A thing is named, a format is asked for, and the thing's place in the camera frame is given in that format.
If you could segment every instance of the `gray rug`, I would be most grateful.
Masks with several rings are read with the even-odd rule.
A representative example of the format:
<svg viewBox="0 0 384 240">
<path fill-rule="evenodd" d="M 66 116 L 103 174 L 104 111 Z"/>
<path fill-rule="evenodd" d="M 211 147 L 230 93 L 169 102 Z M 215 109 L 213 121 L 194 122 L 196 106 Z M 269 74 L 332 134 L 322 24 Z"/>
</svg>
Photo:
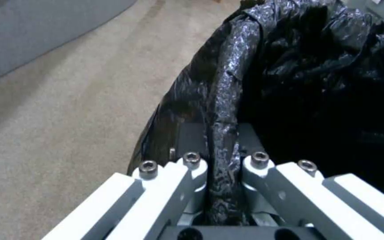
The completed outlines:
<svg viewBox="0 0 384 240">
<path fill-rule="evenodd" d="M 100 26 L 136 0 L 0 0 L 0 76 Z"/>
<path fill-rule="evenodd" d="M 173 80 L 238 6 L 138 0 L 0 77 L 0 240 L 41 239 L 125 173 Z"/>
</svg>

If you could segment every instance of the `floor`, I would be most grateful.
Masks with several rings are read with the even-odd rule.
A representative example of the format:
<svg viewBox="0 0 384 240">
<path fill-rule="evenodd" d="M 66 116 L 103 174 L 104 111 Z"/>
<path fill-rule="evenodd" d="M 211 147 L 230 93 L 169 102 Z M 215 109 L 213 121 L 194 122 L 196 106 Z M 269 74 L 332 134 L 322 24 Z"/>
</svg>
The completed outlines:
<svg viewBox="0 0 384 240">
<path fill-rule="evenodd" d="M 0 239 L 39 239 L 114 172 L 238 0 L 138 0 L 0 78 Z"/>
</svg>

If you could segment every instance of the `hex socket bolt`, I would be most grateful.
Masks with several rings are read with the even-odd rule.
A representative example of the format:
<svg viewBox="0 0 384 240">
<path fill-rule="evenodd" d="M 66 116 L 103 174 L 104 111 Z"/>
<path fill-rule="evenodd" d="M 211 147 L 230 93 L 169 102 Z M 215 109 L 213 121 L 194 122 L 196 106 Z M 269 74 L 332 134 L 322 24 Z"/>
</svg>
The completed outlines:
<svg viewBox="0 0 384 240">
<path fill-rule="evenodd" d="M 196 169 L 199 167 L 201 156 L 197 152 L 187 152 L 183 155 L 183 165 L 189 169 Z"/>
<path fill-rule="evenodd" d="M 315 173 L 318 170 L 315 163 L 313 163 L 312 161 L 306 160 L 306 159 L 302 159 L 302 160 L 298 161 L 297 165 L 312 177 L 315 176 Z"/>
<path fill-rule="evenodd" d="M 153 160 L 146 160 L 140 163 L 139 176 L 143 179 L 154 179 L 158 176 L 158 164 Z"/>
<path fill-rule="evenodd" d="M 251 155 L 251 165 L 257 169 L 263 169 L 268 166 L 269 156 L 265 152 L 254 152 Z"/>
</svg>

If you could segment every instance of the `black plastic bag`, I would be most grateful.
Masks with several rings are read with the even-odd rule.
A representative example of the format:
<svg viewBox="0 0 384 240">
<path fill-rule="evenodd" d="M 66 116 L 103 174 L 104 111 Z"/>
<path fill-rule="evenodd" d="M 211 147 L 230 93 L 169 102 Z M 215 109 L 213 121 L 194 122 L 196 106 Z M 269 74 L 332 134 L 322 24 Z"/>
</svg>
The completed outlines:
<svg viewBox="0 0 384 240">
<path fill-rule="evenodd" d="M 195 54 L 142 132 L 140 161 L 165 165 L 182 123 L 202 123 L 207 223 L 248 225 L 239 122 L 276 164 L 302 158 L 384 192 L 384 21 L 339 1 L 268 0 L 232 14 Z"/>
</svg>

